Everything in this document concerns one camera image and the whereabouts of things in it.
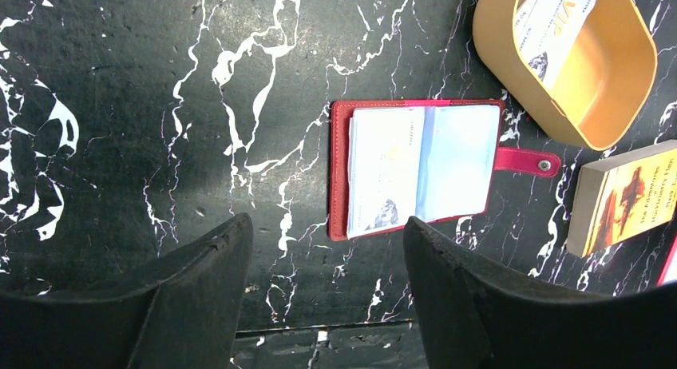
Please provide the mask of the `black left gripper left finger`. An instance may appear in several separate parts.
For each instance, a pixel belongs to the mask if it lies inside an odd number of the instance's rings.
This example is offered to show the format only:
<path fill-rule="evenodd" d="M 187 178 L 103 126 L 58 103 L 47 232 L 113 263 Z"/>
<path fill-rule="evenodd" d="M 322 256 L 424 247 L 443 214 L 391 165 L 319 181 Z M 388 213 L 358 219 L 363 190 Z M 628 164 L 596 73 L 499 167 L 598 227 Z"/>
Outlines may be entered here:
<path fill-rule="evenodd" d="M 81 291 L 1 294 L 4 368 L 225 368 L 253 250 L 240 213 Z"/>

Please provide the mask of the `yellow oval tray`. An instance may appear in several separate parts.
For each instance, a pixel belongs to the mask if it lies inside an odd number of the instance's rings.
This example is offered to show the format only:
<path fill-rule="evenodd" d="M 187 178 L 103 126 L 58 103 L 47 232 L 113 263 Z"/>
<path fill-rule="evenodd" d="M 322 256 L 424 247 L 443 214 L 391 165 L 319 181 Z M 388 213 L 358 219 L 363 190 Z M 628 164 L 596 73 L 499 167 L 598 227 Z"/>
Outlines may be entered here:
<path fill-rule="evenodd" d="M 654 40 L 633 0 L 596 0 L 551 89 L 517 48 L 514 15 L 524 0 L 478 0 L 479 58 L 553 140 L 594 150 L 628 131 L 653 86 Z"/>

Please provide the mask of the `red leather card holder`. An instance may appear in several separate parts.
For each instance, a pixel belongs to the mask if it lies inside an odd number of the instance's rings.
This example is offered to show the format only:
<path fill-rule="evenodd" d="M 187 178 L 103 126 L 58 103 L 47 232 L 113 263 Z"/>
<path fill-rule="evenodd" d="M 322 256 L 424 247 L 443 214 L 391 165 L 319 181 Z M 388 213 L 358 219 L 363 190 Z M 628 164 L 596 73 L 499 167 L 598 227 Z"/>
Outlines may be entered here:
<path fill-rule="evenodd" d="M 500 146 L 503 108 L 499 100 L 334 102 L 328 236 L 482 213 L 498 171 L 556 176 L 557 155 Z"/>

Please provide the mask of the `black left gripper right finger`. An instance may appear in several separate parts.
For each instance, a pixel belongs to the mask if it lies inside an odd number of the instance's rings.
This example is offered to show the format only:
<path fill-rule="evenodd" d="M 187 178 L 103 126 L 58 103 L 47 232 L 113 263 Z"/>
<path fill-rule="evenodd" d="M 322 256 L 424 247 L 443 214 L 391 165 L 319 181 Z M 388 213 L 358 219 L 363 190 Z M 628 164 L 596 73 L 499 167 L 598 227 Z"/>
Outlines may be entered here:
<path fill-rule="evenodd" d="M 676 286 L 606 296 L 532 278 L 411 217 L 406 270 L 431 368 L 673 368 Z"/>

